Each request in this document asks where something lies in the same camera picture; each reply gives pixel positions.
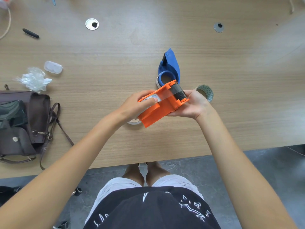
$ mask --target black marker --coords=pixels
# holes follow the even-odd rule
[[[29,30],[27,30],[27,29],[25,29],[25,28],[23,28],[22,30],[23,30],[23,32],[25,32],[27,35],[30,35],[30,36],[32,36],[32,37],[34,37],[34,38],[39,39],[39,35],[33,33],[32,31],[29,31]]]

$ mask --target leg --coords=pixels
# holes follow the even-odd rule
[[[170,174],[170,172],[162,169],[158,162],[148,162],[147,171],[146,183],[148,186],[152,186],[159,178]]]
[[[122,178],[129,178],[129,179],[139,183],[141,186],[144,186],[144,177],[140,173],[139,164],[129,165],[125,171],[125,174],[122,176]]]

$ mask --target white shorts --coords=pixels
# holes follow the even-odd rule
[[[174,187],[183,187],[183,188],[187,188],[190,189],[191,191],[193,191],[194,193],[196,193],[197,195],[199,195],[202,199],[203,196],[201,193],[199,193],[197,187],[195,185],[193,185],[189,180],[187,180],[185,177],[182,177],[180,175],[177,174],[169,174],[166,175],[160,179],[158,179],[153,185],[152,187],[162,187],[162,186],[174,186]],[[121,189],[127,189],[127,188],[134,188],[134,187],[142,187],[139,183],[128,179],[128,178],[122,178],[122,177],[118,177],[118,178],[113,178],[111,179],[109,182],[106,183],[106,185],[100,190],[100,192],[97,195],[97,198],[94,202],[94,205],[85,221],[88,221],[88,219],[90,218],[90,216],[92,215],[92,213],[94,212],[95,208],[97,207],[97,205],[107,196],[109,195],[111,192],[113,191],[117,191],[117,190],[121,190]]]

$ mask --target brown bag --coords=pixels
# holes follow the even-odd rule
[[[0,162],[8,164],[19,164],[32,161],[40,154],[40,167],[43,155],[46,152],[47,146],[53,138],[53,129],[57,123],[66,138],[73,146],[72,140],[63,130],[59,122],[60,104],[55,103],[50,108],[50,97],[44,94],[38,94],[32,91],[0,91],[0,104],[15,100],[22,100],[25,104],[28,123],[10,127],[8,122],[5,122],[6,127],[0,129]],[[22,155],[27,159],[23,161],[12,161],[5,158],[8,155]]]

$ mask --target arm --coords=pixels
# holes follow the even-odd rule
[[[0,208],[0,228],[52,228],[72,192],[107,140],[124,123],[155,104],[138,103],[148,90],[133,94],[101,121],[62,158],[44,170]]]
[[[170,116],[194,118],[208,142],[242,228],[297,228],[275,191],[231,137],[215,109],[195,90]]]

